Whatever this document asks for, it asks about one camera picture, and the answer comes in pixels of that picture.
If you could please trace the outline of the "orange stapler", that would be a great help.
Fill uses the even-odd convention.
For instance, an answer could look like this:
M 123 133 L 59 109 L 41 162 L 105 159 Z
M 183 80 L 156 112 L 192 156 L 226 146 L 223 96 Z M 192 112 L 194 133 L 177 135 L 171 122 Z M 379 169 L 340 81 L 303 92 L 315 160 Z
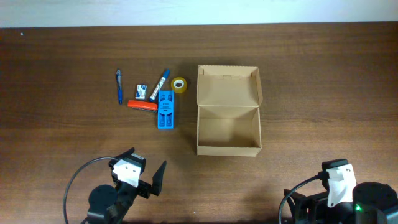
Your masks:
M 156 112 L 158 110 L 158 104 L 140 100 L 129 100 L 127 106 L 132 109 L 151 112 Z

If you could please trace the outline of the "blue plastic battery holder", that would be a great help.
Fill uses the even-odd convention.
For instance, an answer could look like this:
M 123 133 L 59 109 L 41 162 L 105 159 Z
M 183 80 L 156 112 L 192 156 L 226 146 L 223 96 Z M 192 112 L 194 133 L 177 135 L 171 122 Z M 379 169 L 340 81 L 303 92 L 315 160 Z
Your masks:
M 173 90 L 160 90 L 158 96 L 157 127 L 161 130 L 174 129 L 175 93 Z

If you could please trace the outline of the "small white staples box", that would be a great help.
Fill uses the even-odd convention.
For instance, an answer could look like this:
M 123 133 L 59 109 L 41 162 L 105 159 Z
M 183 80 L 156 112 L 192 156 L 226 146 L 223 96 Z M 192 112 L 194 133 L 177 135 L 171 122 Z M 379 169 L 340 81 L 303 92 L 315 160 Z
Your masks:
M 135 99 L 137 100 L 145 100 L 146 98 L 146 91 L 147 91 L 147 85 L 145 84 L 138 84 L 136 88 L 136 95 Z

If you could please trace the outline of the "yellow tape roll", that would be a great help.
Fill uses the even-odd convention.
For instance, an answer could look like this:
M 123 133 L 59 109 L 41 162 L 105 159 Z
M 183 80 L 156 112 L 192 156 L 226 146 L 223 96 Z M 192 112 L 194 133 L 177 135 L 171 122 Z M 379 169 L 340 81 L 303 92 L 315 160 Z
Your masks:
M 175 93 L 184 93 L 187 89 L 187 81 L 182 77 L 176 77 L 171 82 L 171 88 Z

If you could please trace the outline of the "cardboard box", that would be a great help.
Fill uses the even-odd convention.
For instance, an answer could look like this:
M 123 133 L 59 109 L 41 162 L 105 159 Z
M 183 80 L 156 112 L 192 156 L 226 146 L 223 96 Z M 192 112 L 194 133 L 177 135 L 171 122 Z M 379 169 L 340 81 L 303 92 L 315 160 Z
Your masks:
M 197 155 L 255 157 L 262 149 L 259 68 L 200 65 Z

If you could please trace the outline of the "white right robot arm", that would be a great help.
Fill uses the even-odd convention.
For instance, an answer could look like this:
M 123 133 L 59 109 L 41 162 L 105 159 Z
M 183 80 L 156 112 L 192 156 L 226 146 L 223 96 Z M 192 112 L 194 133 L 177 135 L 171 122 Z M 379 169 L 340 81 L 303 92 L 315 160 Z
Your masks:
M 297 190 L 320 180 L 324 192 L 303 195 Z M 397 192 L 379 182 L 357 183 L 353 166 L 347 159 L 322 162 L 322 171 L 292 189 L 284 189 L 278 209 L 288 204 L 293 223 L 397 223 Z

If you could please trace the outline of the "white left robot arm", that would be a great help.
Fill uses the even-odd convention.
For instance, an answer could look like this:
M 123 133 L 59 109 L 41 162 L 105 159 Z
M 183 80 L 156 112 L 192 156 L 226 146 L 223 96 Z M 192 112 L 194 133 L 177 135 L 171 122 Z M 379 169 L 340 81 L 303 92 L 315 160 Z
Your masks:
M 134 151 L 131 148 L 109 161 L 114 185 L 100 185 L 91 191 L 88 223 L 121 223 L 137 197 L 160 195 L 167 162 L 163 161 L 149 184 L 140 179 L 146 159 Z

